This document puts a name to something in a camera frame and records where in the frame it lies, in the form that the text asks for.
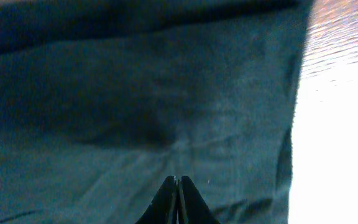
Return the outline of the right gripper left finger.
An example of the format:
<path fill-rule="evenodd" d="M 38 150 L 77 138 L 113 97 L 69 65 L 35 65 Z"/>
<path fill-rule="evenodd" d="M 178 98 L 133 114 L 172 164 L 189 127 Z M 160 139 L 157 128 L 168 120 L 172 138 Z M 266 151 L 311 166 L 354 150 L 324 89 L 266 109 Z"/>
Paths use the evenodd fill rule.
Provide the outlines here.
<path fill-rule="evenodd" d="M 166 177 L 146 211 L 135 224 L 176 224 L 177 194 L 176 177 Z"/>

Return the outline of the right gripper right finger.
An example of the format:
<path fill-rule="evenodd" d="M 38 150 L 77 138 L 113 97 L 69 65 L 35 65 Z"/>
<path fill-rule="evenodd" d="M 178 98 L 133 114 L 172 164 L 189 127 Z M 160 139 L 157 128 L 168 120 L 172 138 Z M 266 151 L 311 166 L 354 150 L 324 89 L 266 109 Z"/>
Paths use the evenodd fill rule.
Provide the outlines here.
<path fill-rule="evenodd" d="M 188 176 L 178 181 L 177 198 L 179 224 L 220 224 Z"/>

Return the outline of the black shorts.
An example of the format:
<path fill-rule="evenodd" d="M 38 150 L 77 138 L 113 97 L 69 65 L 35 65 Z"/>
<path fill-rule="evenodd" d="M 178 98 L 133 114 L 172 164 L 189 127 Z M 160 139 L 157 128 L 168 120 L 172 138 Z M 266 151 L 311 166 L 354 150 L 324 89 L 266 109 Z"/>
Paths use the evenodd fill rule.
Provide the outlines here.
<path fill-rule="evenodd" d="M 0 1 L 0 223 L 135 223 L 189 177 L 287 223 L 313 1 Z"/>

